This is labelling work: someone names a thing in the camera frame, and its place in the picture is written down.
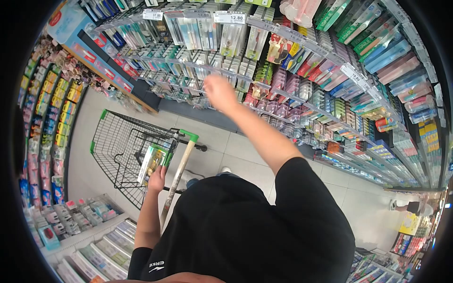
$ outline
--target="product package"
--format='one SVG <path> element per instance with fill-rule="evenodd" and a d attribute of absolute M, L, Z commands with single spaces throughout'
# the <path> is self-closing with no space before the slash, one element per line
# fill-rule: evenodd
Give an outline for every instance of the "product package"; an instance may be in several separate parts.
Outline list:
<path fill-rule="evenodd" d="M 146 151 L 143 163 L 137 177 L 137 182 L 144 186 L 148 186 L 150 175 L 156 170 L 159 165 L 168 166 L 172 154 L 168 150 L 158 144 L 151 144 Z"/>

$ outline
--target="person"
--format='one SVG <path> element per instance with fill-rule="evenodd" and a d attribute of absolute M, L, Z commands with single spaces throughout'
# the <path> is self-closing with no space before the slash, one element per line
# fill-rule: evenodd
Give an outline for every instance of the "person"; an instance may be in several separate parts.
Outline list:
<path fill-rule="evenodd" d="M 410 201 L 405 206 L 397 206 L 396 200 L 390 201 L 391 211 L 409 211 L 414 213 L 416 216 L 431 216 L 434 214 L 434 209 L 428 203 L 428 195 L 425 195 L 422 201 Z"/>
<path fill-rule="evenodd" d="M 229 172 L 192 180 L 161 235 L 158 194 L 167 168 L 158 167 L 137 221 L 128 280 L 345 282 L 355 239 L 326 186 L 287 137 L 237 102 L 225 78 L 209 75 L 204 86 L 275 174 L 275 206 Z"/>

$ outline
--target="pink package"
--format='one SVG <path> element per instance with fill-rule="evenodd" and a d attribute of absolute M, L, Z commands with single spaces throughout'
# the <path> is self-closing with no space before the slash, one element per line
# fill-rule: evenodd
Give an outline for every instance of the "pink package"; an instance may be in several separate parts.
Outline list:
<path fill-rule="evenodd" d="M 416 85 L 412 90 L 405 92 L 403 94 L 399 94 L 398 98 L 402 103 L 406 103 L 408 101 L 412 101 L 415 98 L 424 96 L 433 91 L 431 83 L 429 82 L 421 82 Z"/>
<path fill-rule="evenodd" d="M 383 76 L 382 78 L 379 79 L 381 83 L 384 85 L 388 84 L 392 80 L 395 80 L 399 78 L 400 76 L 406 74 L 407 72 L 410 72 L 414 70 L 416 67 L 420 65 L 420 61 L 417 59 L 417 57 L 412 57 L 409 59 L 406 63 L 401 65 L 400 67 L 396 68 L 395 70 L 391 71 L 387 75 Z"/>
<path fill-rule="evenodd" d="M 404 63 L 406 63 L 409 59 L 411 59 L 414 56 L 415 56 L 414 52 L 407 53 L 400 59 L 393 61 L 392 63 L 388 64 L 387 66 L 383 67 L 382 69 L 379 69 L 377 71 L 377 77 L 381 78 L 381 77 L 387 75 L 392 70 L 395 70 L 399 66 L 403 65 Z"/>

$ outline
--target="sneaker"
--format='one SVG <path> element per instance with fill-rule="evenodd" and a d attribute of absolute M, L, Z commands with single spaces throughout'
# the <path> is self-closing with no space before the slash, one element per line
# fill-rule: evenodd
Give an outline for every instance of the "sneaker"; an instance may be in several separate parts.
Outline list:
<path fill-rule="evenodd" d="M 390 200 L 389 210 L 394 211 L 396 208 L 396 200 Z"/>
<path fill-rule="evenodd" d="M 231 173 L 231 169 L 230 169 L 229 167 L 227 167 L 227 166 L 224 166 L 224 167 L 222 167 L 222 169 L 220 170 L 219 173 L 223 173 L 223 172 L 229 172 L 229 173 Z"/>
<path fill-rule="evenodd" d="M 181 175 L 181 180 L 184 181 L 184 184 L 187 184 L 189 180 L 192 179 L 204 179 L 205 177 L 200 174 L 196 174 L 190 170 L 185 169 Z"/>

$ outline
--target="leg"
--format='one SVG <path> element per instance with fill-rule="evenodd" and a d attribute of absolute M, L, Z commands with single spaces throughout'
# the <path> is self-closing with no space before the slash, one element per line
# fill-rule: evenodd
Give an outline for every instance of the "leg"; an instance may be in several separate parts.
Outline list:
<path fill-rule="evenodd" d="M 395 210 L 396 211 L 406 211 L 407 210 L 407 205 L 405 205 L 405 206 L 397 206 L 397 207 L 395 207 Z"/>

